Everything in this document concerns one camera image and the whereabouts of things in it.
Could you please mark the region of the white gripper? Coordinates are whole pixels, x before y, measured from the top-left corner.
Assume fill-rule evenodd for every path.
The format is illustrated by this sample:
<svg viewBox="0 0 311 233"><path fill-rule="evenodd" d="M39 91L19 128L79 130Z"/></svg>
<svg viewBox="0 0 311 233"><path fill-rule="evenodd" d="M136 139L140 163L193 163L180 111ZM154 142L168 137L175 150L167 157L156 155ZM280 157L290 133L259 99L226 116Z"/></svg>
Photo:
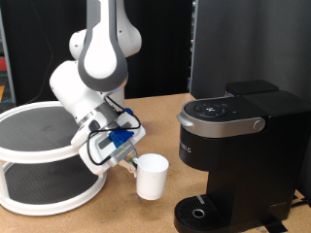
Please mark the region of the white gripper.
<svg viewBox="0 0 311 233"><path fill-rule="evenodd" d="M133 159L139 155L135 144L145 135L146 131L136 115L121 114L109 126L90 131L86 142L79 148L79 156L95 175L102 175L119 164L137 178Z"/></svg>

